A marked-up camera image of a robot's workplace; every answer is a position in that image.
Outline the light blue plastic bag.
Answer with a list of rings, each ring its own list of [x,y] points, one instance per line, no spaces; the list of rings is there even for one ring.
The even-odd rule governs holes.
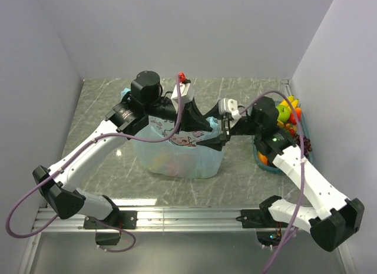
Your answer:
[[[224,152],[197,145],[199,141],[219,135],[217,119],[208,117],[207,121],[211,132],[181,130],[169,140],[158,143],[131,140],[141,165],[152,173],[171,177],[206,179],[215,176]]]

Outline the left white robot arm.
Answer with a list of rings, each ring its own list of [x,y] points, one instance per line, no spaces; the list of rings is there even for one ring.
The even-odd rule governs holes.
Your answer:
[[[173,122],[173,129],[166,135],[141,137],[140,132],[148,127],[152,117]],[[79,189],[92,168],[129,140],[163,143],[181,131],[212,130],[210,122],[197,108],[191,82],[183,72],[177,74],[174,90],[166,97],[160,76],[154,71],[142,71],[132,80],[121,101],[78,147],[49,168],[38,166],[32,175],[40,194],[60,219],[83,214],[112,228],[118,223],[119,214],[111,199]]]

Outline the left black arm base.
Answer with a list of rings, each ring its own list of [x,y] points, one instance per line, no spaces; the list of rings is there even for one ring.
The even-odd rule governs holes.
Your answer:
[[[134,230],[137,225],[136,210],[118,210],[106,219],[99,220],[86,217],[84,230],[95,230],[95,242],[99,246],[116,246],[120,242],[122,230]]]

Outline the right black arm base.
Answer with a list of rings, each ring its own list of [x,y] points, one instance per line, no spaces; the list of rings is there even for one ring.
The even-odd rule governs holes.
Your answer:
[[[264,247],[276,248],[282,240],[282,229],[287,223],[272,219],[271,215],[260,209],[243,209],[236,221],[243,229],[254,229],[257,241]]]

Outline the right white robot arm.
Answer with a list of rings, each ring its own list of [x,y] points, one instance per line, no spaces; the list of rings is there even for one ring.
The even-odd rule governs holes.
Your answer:
[[[241,221],[267,227],[278,222],[291,223],[310,233],[325,251],[331,252],[354,235],[361,226],[365,207],[349,199],[330,184],[311,162],[301,154],[291,134],[278,125],[279,112],[269,97],[261,97],[251,112],[240,113],[235,100],[224,98],[205,115],[220,122],[219,136],[202,141],[203,146],[222,150],[231,136],[253,136],[254,145],[275,167],[300,188],[311,203],[302,207],[280,196],[271,196],[259,205],[256,216],[242,211]]]

